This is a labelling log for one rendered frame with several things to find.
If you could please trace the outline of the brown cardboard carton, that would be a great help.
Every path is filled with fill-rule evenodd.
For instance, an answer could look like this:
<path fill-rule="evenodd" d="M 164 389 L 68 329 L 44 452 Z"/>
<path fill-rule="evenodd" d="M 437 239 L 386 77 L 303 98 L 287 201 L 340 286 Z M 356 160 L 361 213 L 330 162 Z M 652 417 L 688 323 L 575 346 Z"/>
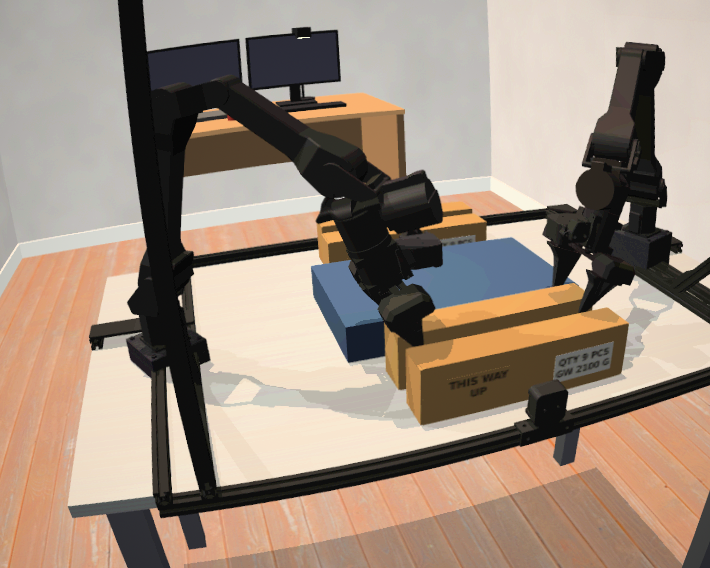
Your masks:
<path fill-rule="evenodd" d="M 465 244 L 487 239 L 487 222 L 476 214 L 443 217 L 441 224 L 420 229 L 428 231 L 442 241 L 442 246 Z M 323 233 L 323 263 L 351 260 L 342 237 L 337 232 Z"/>
<path fill-rule="evenodd" d="M 443 217 L 456 216 L 463 214 L 472 214 L 472 208 L 466 205 L 464 202 L 449 202 L 442 203 L 443 207 Z M 323 251 L 322 251 L 322 238 L 321 234 L 328 232 L 338 231 L 334 221 L 325 222 L 322 224 L 317 224 L 317 235 L 318 235 L 318 248 L 319 257 L 323 263 Z"/>
<path fill-rule="evenodd" d="M 423 318 L 424 345 L 578 314 L 585 290 L 575 283 L 436 309 Z M 406 349 L 384 323 L 386 372 L 406 389 Z"/>
<path fill-rule="evenodd" d="M 629 323 L 609 308 L 406 349 L 406 400 L 420 425 L 622 373 Z"/>

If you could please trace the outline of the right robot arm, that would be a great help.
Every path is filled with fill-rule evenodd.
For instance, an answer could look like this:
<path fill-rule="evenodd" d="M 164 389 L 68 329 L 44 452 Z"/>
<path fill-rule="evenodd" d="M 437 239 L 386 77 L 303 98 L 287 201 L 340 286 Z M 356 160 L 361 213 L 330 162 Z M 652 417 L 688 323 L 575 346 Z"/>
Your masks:
<path fill-rule="evenodd" d="M 582 160 L 582 167 L 591 169 L 580 175 L 575 189 L 580 203 L 591 210 L 620 216 L 629 202 L 629 223 L 622 230 L 649 238 L 661 232 L 655 228 L 657 208 L 667 206 L 667 186 L 655 156 L 653 91 L 665 69 L 665 52 L 659 45 L 635 42 L 619 48 L 609 108 L 597 120 Z M 580 206 L 576 214 L 548 214 L 545 235 L 558 245 L 582 243 L 591 249 L 598 221 L 583 212 Z"/>

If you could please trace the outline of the blue raised platform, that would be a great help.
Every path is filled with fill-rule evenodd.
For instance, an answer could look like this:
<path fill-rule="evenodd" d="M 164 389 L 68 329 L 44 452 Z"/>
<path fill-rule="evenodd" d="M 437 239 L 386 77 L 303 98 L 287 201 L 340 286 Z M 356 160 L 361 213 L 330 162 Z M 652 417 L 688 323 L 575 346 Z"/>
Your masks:
<path fill-rule="evenodd" d="M 443 265 L 412 270 L 436 309 L 552 287 L 553 266 L 513 237 L 442 247 Z M 349 269 L 311 266 L 313 297 L 348 363 L 385 356 L 384 321 Z M 435 309 L 435 310 L 436 310 Z"/>

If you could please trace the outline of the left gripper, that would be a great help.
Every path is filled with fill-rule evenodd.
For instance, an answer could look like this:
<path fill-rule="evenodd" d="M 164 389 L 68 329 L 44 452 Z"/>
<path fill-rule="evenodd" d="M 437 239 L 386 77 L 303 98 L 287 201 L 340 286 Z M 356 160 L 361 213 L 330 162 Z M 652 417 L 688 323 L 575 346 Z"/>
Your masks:
<path fill-rule="evenodd" d="M 422 286 L 413 283 L 406 286 L 402 281 L 397 249 L 388 231 L 387 237 L 370 249 L 346 250 L 351 259 L 348 267 L 363 292 L 379 305 L 378 311 L 390 332 L 397 332 L 413 347 L 424 345 L 422 318 L 436 308 Z"/>

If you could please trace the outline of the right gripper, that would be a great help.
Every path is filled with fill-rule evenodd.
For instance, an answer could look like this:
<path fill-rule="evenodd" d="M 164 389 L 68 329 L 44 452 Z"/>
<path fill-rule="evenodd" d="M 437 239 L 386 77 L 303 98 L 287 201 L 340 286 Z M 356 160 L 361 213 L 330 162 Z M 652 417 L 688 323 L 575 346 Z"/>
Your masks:
<path fill-rule="evenodd" d="M 620 216 L 605 210 L 583 208 L 585 217 L 589 218 L 592 213 L 596 215 L 596 221 L 598 221 L 596 237 L 591 249 L 585 247 L 582 243 L 556 244 L 554 240 L 545 235 L 546 225 L 542 233 L 544 237 L 551 240 L 547 241 L 547 244 L 554 257 L 552 287 L 561 286 L 565 283 L 581 255 L 592 261 L 592 270 L 586 269 L 588 283 L 580 303 L 579 313 L 587 312 L 617 285 L 622 286 L 622 284 L 625 284 L 631 286 L 635 276 L 635 270 L 632 265 L 621 258 L 607 256 L 607 254 L 612 255 L 613 252 L 609 245 L 615 229 L 621 231 L 623 226 L 623 224 L 619 223 Z M 582 247 L 585 247 L 585 249 Z M 605 254 L 601 254 L 601 252 Z"/>

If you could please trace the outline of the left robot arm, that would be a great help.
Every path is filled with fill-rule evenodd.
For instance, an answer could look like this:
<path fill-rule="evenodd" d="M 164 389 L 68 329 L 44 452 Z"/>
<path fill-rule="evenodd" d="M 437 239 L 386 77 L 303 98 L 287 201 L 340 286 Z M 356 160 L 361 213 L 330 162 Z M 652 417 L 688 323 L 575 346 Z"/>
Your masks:
<path fill-rule="evenodd" d="M 308 127 L 238 77 L 226 75 L 206 83 L 191 86 L 178 82 L 151 91 L 178 297 L 194 275 L 194 252 L 185 250 L 181 242 L 185 148 L 199 112 L 213 108 L 223 111 L 295 164 L 301 176 L 325 196 L 316 223 L 333 220 L 347 250 L 370 249 L 382 242 L 389 230 L 401 233 L 394 239 L 398 242 L 395 241 L 398 248 L 395 254 L 405 280 L 414 276 L 412 270 L 443 265 L 442 241 L 420 230 L 443 221 L 439 193 L 425 170 L 391 180 L 367 161 L 360 148 Z M 140 263 L 137 284 L 127 305 L 133 315 L 139 315 L 143 334 L 140 340 L 154 352 L 161 352 L 165 346 L 147 249 Z"/>

